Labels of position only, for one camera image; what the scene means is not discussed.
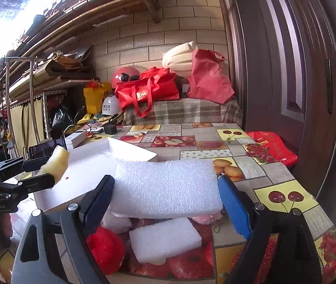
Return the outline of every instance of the plaid cloth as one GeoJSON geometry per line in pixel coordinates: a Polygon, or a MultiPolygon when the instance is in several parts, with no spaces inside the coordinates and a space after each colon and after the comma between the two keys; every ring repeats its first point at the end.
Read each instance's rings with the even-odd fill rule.
{"type": "MultiPolygon", "coordinates": [[[[147,103],[140,104],[143,112],[147,103]]],[[[123,125],[185,124],[185,123],[235,123],[241,127],[243,113],[234,98],[225,104],[202,99],[154,101],[146,117],[139,117],[133,107],[126,108],[123,125]]]]}

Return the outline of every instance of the red bag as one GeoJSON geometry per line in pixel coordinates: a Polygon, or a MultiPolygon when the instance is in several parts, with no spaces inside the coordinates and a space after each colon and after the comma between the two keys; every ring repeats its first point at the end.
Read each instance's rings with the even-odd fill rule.
{"type": "Polygon", "coordinates": [[[145,117],[152,109],[152,101],[179,99],[175,77],[175,74],[169,72],[169,68],[152,67],[141,73],[139,80],[118,83],[115,96],[119,99],[122,110],[133,105],[137,115],[145,117]],[[141,113],[138,102],[143,101],[148,102],[148,107],[141,113]]]}
{"type": "Polygon", "coordinates": [[[287,167],[291,167],[297,163],[297,155],[288,150],[281,138],[275,133],[251,131],[248,132],[247,135],[254,139],[256,143],[260,143],[272,157],[282,162],[287,167]]]}
{"type": "Polygon", "coordinates": [[[192,76],[188,77],[189,98],[206,99],[224,104],[235,94],[230,78],[221,62],[225,60],[218,52],[197,49],[192,53],[192,76]]]}

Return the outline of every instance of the white helmet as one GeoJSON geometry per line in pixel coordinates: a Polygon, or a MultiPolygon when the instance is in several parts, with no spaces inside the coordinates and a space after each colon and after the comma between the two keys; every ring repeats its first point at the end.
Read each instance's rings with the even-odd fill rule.
{"type": "Polygon", "coordinates": [[[121,113],[122,109],[119,100],[115,95],[106,97],[102,104],[102,115],[116,115],[121,113]]]}

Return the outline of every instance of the yellow bag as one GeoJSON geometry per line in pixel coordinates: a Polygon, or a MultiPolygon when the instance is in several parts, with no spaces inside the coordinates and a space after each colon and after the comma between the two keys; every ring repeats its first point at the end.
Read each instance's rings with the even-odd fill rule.
{"type": "Polygon", "coordinates": [[[87,113],[98,114],[102,112],[102,103],[104,99],[112,91],[112,85],[110,82],[104,83],[88,83],[84,88],[85,105],[87,106],[87,113]]]}

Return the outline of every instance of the brick wall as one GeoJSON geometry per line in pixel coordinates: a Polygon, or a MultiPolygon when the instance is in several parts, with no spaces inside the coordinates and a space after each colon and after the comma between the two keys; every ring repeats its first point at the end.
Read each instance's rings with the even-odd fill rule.
{"type": "Polygon", "coordinates": [[[162,67],[165,52],[197,40],[201,49],[221,52],[228,60],[226,35],[219,0],[159,0],[162,18],[155,24],[148,11],[123,15],[73,37],[65,44],[93,43],[91,62],[100,80],[111,80],[120,67],[162,67]]]}

